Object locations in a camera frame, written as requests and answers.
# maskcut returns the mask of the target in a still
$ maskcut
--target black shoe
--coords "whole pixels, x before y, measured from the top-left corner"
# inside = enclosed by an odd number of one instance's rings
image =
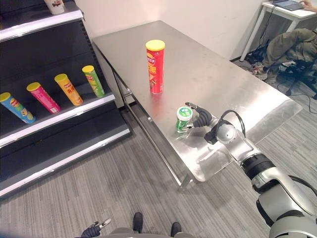
[[[182,227],[178,222],[174,222],[170,230],[170,236],[174,237],[177,233],[182,232]]]
[[[136,212],[133,217],[132,227],[134,231],[138,233],[142,232],[143,227],[143,215],[141,212]]]

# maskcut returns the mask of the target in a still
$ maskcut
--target green cup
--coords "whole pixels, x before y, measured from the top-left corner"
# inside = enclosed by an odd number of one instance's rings
[[[193,110],[189,107],[180,107],[177,109],[177,123],[176,123],[176,129],[177,132],[185,132],[187,130],[183,130],[183,127],[185,127],[190,119],[193,116]]]

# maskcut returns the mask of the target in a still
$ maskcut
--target chip can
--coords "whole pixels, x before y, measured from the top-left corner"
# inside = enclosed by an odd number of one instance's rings
[[[75,105],[78,106],[83,103],[82,98],[79,96],[73,84],[67,77],[67,74],[61,73],[55,76],[55,82],[58,83],[60,88],[64,91],[69,100]]]
[[[98,76],[95,72],[95,69],[92,65],[87,65],[82,68],[90,86],[93,89],[93,92],[95,95],[99,98],[103,97],[105,95],[105,91],[98,79]]]
[[[60,111],[59,105],[50,97],[39,82],[30,83],[26,90],[28,90],[50,113],[58,113]]]
[[[148,57],[148,71],[150,92],[157,94],[163,92],[164,49],[165,42],[151,40],[146,43]]]
[[[33,123],[35,121],[35,116],[26,110],[26,108],[12,97],[10,93],[1,93],[0,103],[25,123]]]

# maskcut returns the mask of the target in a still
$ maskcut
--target table top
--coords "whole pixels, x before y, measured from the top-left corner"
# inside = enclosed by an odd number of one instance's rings
[[[161,94],[151,94],[149,87],[145,43],[152,39],[166,43]],[[219,142],[211,145],[204,140],[209,127],[194,128],[185,134],[176,132],[176,110],[185,102],[195,103],[216,117],[225,110],[236,110],[244,120],[247,137],[254,143],[302,109],[284,94],[162,21],[103,35],[94,43],[199,181],[209,179],[231,157]],[[233,115],[225,118],[240,128]]]
[[[273,8],[274,7],[274,5],[272,4],[272,1],[263,2],[262,5],[263,6],[267,6],[269,8]],[[294,16],[294,17],[299,18],[299,19],[310,18],[310,17],[313,17],[313,16],[317,16],[317,13],[313,12],[313,11],[307,11],[307,10],[304,10],[304,9],[290,11],[290,10],[281,8],[279,6],[277,6],[274,9],[274,11],[279,11],[281,13],[285,13],[287,15],[291,15],[291,16]]]

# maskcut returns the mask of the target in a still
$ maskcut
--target pink chip can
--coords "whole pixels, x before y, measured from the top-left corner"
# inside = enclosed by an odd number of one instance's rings
[[[38,82],[29,84],[26,87],[32,95],[52,114],[60,111],[59,105],[49,96],[44,88]]]

